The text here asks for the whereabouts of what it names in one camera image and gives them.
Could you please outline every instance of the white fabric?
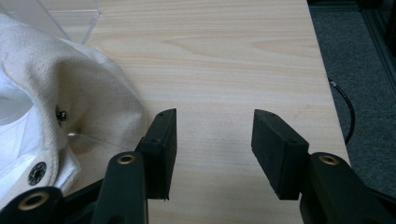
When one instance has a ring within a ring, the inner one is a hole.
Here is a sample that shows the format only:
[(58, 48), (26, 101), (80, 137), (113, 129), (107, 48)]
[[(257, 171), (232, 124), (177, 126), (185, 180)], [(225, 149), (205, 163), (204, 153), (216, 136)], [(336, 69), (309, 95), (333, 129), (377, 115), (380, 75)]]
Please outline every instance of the white fabric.
[[(143, 106), (105, 55), (0, 14), (0, 209), (28, 189), (75, 191), (103, 178), (145, 129)], [(39, 162), (47, 171), (30, 186)]]

